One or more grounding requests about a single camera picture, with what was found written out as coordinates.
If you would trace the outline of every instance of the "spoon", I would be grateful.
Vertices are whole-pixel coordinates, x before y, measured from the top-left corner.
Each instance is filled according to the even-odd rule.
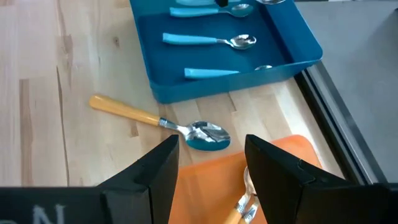
[[[256,194],[256,190],[254,189],[253,183],[251,182],[251,178],[249,175],[249,169],[246,167],[243,173],[244,185],[246,186],[246,191],[244,195],[239,199],[236,203],[234,209],[229,213],[227,219],[224,221],[224,224],[236,224],[242,219],[244,208],[248,204],[250,200],[250,196],[252,194]]]
[[[253,9],[253,6],[249,4],[238,4],[236,6],[230,7],[229,9],[170,7],[170,15],[174,17],[198,17],[219,13],[228,13],[234,17],[245,17],[252,13]]]
[[[272,68],[271,65],[261,65],[257,67],[255,70],[262,70]],[[202,78],[214,78],[220,77],[224,75],[241,73],[239,71],[231,71],[231,70],[212,70],[212,69],[197,69],[197,68],[184,68],[185,78],[192,79],[202,79]]]
[[[93,95],[90,98],[89,104],[97,110],[179,131],[190,147],[202,151],[221,150],[229,146],[231,142],[229,134],[223,128],[206,121],[196,121],[188,126],[180,126],[165,118],[130,107],[122,102],[101,95]]]
[[[267,5],[273,5],[273,4],[279,4],[282,3],[286,0],[256,0],[257,2],[261,4],[267,4]]]
[[[250,206],[249,210],[247,212],[245,212],[245,214],[243,215],[242,219],[239,221],[238,224],[251,223],[253,221],[254,217],[256,216],[257,210],[260,206],[260,201],[259,201],[259,198],[257,197],[256,190],[254,189],[253,182],[251,181],[250,174],[248,174],[246,176],[246,178],[247,178],[248,185],[250,185],[250,187],[253,189],[252,193],[254,195],[254,202]]]
[[[252,47],[257,42],[257,39],[247,34],[236,36],[231,40],[223,40],[214,37],[163,33],[163,42],[174,45],[228,44],[235,49],[246,50]]]

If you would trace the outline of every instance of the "cutlery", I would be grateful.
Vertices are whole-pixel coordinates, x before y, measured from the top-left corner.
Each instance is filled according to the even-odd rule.
[[[229,0],[228,3],[240,2],[241,0]],[[209,6],[216,4],[215,0],[175,0],[184,6]]]
[[[229,213],[227,219],[224,221],[224,224],[236,224],[242,219],[243,213],[244,213],[244,208],[248,204],[250,200],[250,196],[252,194],[256,194],[256,190],[254,189],[253,182],[251,181],[250,175],[249,175],[249,169],[246,167],[244,169],[243,173],[243,180],[244,180],[244,185],[246,186],[246,191],[244,195],[239,199],[239,201],[236,203],[235,207],[232,209],[232,211]]]
[[[238,224],[251,223],[256,216],[257,210],[260,206],[260,201],[257,196],[254,196],[254,203],[250,206],[249,210],[244,214]]]
[[[257,67],[256,70],[272,68],[271,65],[261,65]],[[231,75],[240,73],[239,71],[231,70],[212,70],[212,69],[197,69],[197,68],[184,68],[185,78],[191,79],[202,79],[202,78],[214,78],[224,75]]]
[[[163,33],[163,42],[174,45],[228,44],[234,49],[246,50],[256,44],[257,39],[247,34],[236,36],[231,40],[224,40],[214,37]]]
[[[273,5],[273,4],[279,4],[282,3],[286,0],[256,0],[257,2],[261,4],[266,4],[266,5]]]
[[[187,144],[202,151],[217,151],[226,148],[231,142],[227,131],[206,121],[195,121],[188,126],[180,126],[160,116],[133,108],[107,96],[93,95],[89,104],[92,108],[135,119],[154,126],[179,131]]]
[[[170,7],[170,15],[174,17],[197,17],[207,16],[219,13],[228,13],[234,17],[245,17],[253,11],[253,6],[249,4],[238,4],[236,6],[225,8],[176,8]]]

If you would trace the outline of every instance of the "orange plate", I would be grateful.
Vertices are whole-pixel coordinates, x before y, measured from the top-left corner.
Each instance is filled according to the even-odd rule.
[[[311,143],[303,136],[290,136],[272,143],[321,168]],[[244,153],[240,152],[181,168],[169,223],[223,223],[245,191],[245,167],[246,159]],[[252,223],[267,223],[261,209]]]

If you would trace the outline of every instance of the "wooden countertop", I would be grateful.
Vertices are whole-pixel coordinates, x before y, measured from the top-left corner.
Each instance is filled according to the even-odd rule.
[[[108,95],[180,124],[226,128],[230,147],[180,145],[185,166],[242,151],[247,133],[265,140],[301,134],[324,169],[341,176],[294,80],[160,105],[152,96],[127,0],[0,0],[0,185],[96,185],[136,161],[171,131],[88,106]]]

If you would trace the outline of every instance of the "blue plastic tray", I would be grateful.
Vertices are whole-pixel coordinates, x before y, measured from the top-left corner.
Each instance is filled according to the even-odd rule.
[[[150,87],[160,103],[279,82],[293,77],[322,57],[322,49],[292,0],[273,6],[256,1],[245,18],[228,14],[174,18],[175,0],[131,0]],[[257,38],[254,47],[235,50],[223,44],[178,46],[162,42],[163,32],[230,39],[239,34]],[[254,71],[260,65],[273,68]],[[184,78],[184,68],[237,70],[241,73],[204,80]]]

